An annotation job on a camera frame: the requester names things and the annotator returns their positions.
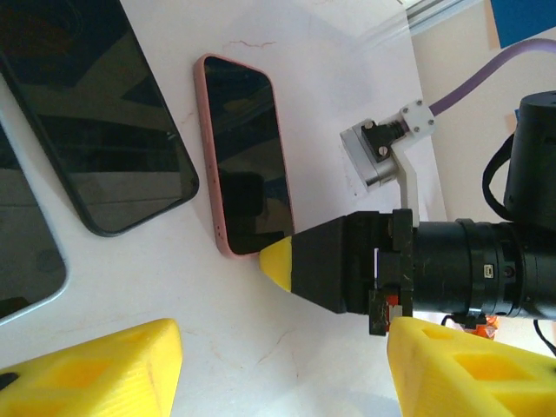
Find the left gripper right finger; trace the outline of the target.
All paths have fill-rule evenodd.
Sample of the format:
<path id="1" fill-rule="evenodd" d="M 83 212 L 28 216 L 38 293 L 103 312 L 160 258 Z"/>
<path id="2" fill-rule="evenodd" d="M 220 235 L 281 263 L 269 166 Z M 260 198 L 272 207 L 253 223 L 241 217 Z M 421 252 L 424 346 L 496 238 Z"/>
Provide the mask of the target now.
<path id="1" fill-rule="evenodd" d="M 412 317 L 387 359 L 404 416 L 553 416 L 555 360 Z"/>

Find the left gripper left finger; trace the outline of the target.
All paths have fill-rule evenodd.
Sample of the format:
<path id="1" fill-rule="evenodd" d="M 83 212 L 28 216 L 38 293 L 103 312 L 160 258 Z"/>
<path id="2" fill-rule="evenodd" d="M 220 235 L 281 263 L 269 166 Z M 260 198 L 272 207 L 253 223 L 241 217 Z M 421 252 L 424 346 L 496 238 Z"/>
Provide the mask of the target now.
<path id="1" fill-rule="evenodd" d="M 176 321 L 159 319 L 1 371 L 3 416 L 169 416 L 182 368 Z"/>

